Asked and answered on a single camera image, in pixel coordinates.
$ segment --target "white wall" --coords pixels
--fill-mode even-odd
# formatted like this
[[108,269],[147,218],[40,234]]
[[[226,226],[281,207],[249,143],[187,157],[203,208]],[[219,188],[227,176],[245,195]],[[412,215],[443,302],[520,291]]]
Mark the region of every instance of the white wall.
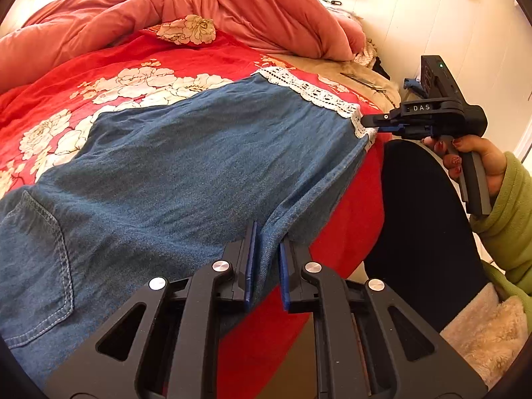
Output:
[[465,99],[488,115],[486,136],[514,150],[532,116],[532,27],[514,0],[340,0],[364,18],[382,65],[402,84],[439,54]]

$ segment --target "green sleeve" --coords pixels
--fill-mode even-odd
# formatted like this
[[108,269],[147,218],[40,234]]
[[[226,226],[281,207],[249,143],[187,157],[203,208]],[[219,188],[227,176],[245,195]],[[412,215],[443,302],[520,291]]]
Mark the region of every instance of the green sleeve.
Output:
[[[490,256],[506,272],[504,277],[487,269],[488,276],[508,296],[518,295],[526,309],[532,308],[532,178],[512,153],[505,155],[508,165],[493,211],[482,219],[472,216],[470,222]],[[527,316],[530,328],[532,313],[528,311]]]

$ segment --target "leg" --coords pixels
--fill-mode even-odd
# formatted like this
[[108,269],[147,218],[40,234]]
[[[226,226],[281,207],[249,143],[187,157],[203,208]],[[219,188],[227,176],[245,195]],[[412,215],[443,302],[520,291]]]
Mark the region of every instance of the leg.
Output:
[[488,283],[462,203],[443,168],[420,146],[385,146],[385,220],[364,261],[440,332]]

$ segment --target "hand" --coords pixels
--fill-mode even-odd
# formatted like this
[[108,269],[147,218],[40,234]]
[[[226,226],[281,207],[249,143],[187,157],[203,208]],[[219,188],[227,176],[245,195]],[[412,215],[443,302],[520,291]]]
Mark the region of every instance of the hand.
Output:
[[[457,180],[462,173],[462,159],[457,155],[448,154],[447,146],[443,141],[425,138],[422,143],[443,158],[443,166],[449,170],[449,177]],[[477,152],[480,154],[482,164],[486,170],[489,195],[491,198],[496,197],[501,190],[504,173],[506,172],[507,160],[504,153],[488,139],[480,138],[476,135],[456,138],[453,140],[453,146],[462,153]]]

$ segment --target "metal screw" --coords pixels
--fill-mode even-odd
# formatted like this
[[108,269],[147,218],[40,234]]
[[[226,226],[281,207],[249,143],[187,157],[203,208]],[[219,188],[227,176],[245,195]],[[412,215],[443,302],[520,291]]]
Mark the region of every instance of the metal screw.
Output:
[[214,264],[212,264],[212,269],[214,271],[226,271],[229,269],[229,263],[227,261],[216,261]]
[[317,262],[308,262],[305,264],[305,270],[309,273],[319,273],[321,271],[321,264]]
[[382,291],[384,289],[384,282],[382,282],[380,279],[371,279],[368,282],[368,286],[373,291]]
[[153,278],[150,280],[150,288],[154,291],[158,291],[159,289],[163,289],[166,285],[166,280],[164,278]]

